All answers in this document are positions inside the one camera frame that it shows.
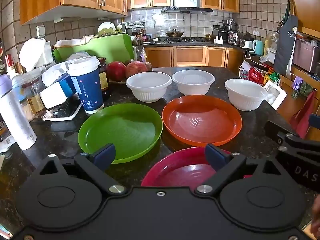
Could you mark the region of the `person's right hand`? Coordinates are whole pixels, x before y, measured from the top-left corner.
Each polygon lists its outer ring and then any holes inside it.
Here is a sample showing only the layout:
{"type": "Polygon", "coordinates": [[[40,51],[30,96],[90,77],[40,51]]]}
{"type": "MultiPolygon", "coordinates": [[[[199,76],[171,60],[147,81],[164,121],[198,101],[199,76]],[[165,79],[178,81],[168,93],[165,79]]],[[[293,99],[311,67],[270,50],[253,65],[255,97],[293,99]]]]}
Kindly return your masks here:
{"type": "Polygon", "coordinates": [[[313,219],[311,223],[311,229],[310,232],[317,238],[319,239],[320,237],[320,195],[318,195],[315,198],[315,201],[313,203],[312,207],[312,214],[313,214],[313,219]]]}

